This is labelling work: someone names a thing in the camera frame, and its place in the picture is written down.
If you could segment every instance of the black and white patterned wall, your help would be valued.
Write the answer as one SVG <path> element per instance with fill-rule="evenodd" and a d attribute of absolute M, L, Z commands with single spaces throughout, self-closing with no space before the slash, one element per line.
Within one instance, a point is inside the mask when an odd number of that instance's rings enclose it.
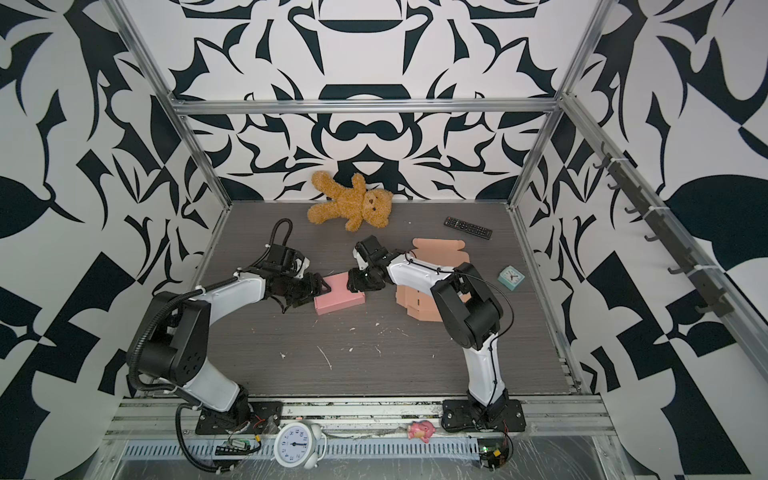
<path fill-rule="evenodd" d="M 576 93 L 766 312 L 765 2 L 621 0 Z M 588 391 L 638 478 L 763 478 L 768 384 L 564 118 L 520 209 Z"/>
<path fill-rule="evenodd" d="M 222 207 L 103 5 L 0 0 L 0 478 L 101 442 L 124 351 L 185 290 Z"/>
<path fill-rule="evenodd" d="M 182 100 L 552 97 L 595 5 L 127 2 Z M 206 123 L 194 126 L 200 142 L 236 200 L 317 197 L 309 178 L 319 168 L 342 183 L 360 171 L 369 185 L 401 198 L 461 199 L 506 198 L 543 118 L 499 112 L 197 120 Z"/>

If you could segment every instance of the perforated metal strip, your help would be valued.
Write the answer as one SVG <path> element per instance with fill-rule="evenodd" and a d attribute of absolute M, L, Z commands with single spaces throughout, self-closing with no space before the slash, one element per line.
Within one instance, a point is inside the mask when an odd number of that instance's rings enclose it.
<path fill-rule="evenodd" d="M 216 445 L 224 440 L 188 440 L 187 447 L 198 458 L 211 458 Z M 274 439 L 264 439 L 262 449 L 248 458 L 269 460 L 273 457 Z M 184 457 L 175 440 L 130 440 L 125 460 L 178 460 Z M 216 458 L 241 458 L 217 456 Z M 413 439 L 329 439 L 326 458 L 479 458 L 476 439 L 457 437 L 430 439 L 429 443 Z"/>

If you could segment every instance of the clock face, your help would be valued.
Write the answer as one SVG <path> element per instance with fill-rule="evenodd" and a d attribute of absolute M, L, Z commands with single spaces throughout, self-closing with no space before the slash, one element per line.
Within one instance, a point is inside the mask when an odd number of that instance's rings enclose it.
<path fill-rule="evenodd" d="M 292 427 L 277 442 L 277 454 L 285 463 L 296 463 L 306 455 L 310 445 L 310 433 L 300 427 Z"/>

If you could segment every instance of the unfolded orange cardboard box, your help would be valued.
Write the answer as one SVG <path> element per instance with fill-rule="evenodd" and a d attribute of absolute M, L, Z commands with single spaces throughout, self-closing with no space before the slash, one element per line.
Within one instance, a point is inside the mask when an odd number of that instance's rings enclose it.
<path fill-rule="evenodd" d="M 436 240 L 429 238 L 413 239 L 412 251 L 416 259 L 439 266 L 459 266 L 469 261 L 469 254 L 463 252 L 462 240 Z M 469 300 L 469 294 L 462 295 L 462 301 Z M 408 314 L 423 322 L 441 322 L 440 312 L 435 301 L 427 294 L 410 286 L 397 286 L 395 293 L 397 304 L 404 306 Z"/>

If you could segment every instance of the black mounting plate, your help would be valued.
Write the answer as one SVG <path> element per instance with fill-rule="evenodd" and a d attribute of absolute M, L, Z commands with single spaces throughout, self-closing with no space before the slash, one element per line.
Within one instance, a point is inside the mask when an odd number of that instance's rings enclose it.
<path fill-rule="evenodd" d="M 280 424 L 280 416 L 283 414 L 282 402 L 248 402 L 248 405 L 250 405 L 253 413 L 251 414 L 250 426 L 243 433 L 264 433 L 267 426 Z M 216 425 L 216 420 L 212 416 L 197 420 L 197 427 L 194 432 L 197 435 L 227 434 L 225 430 Z"/>
<path fill-rule="evenodd" d="M 474 423 L 473 408 L 471 400 L 443 400 L 442 418 L 440 424 L 446 430 L 473 430 L 478 431 Z M 503 409 L 499 412 L 493 421 L 487 425 L 481 425 L 483 429 L 494 429 L 500 432 L 504 431 L 506 423 L 509 432 L 525 431 L 525 416 L 519 400 L 507 399 Z"/>

